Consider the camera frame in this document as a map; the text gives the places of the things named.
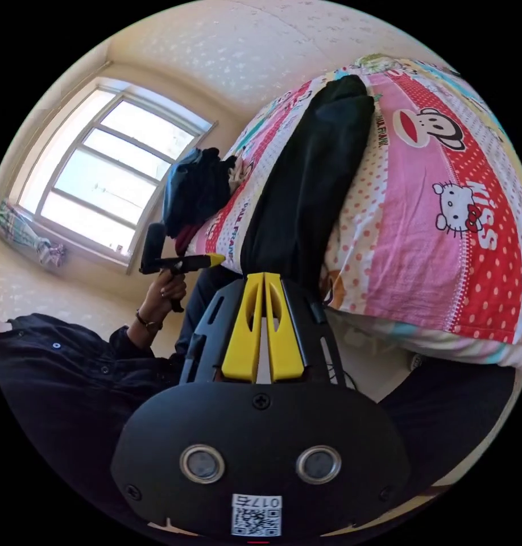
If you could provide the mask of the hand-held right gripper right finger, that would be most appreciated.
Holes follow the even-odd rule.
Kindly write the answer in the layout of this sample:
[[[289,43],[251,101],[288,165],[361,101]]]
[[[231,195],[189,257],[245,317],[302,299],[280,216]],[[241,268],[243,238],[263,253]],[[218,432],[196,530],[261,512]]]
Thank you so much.
[[[278,274],[264,274],[264,295],[271,382],[301,379],[303,359],[283,282]]]

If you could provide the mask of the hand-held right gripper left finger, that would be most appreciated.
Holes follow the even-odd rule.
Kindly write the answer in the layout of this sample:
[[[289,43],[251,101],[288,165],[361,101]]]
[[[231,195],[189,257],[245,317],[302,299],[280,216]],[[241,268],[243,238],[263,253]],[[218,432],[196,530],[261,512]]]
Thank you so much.
[[[254,383],[262,331],[262,274],[245,279],[242,299],[222,364],[225,379]]]

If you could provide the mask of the person's left hand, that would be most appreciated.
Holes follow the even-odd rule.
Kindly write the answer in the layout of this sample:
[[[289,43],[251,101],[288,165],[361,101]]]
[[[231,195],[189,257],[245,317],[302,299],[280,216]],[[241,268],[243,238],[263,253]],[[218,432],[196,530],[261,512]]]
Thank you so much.
[[[138,310],[139,317],[146,323],[162,324],[172,311],[172,302],[181,302],[186,292],[185,275],[163,270],[150,285]]]

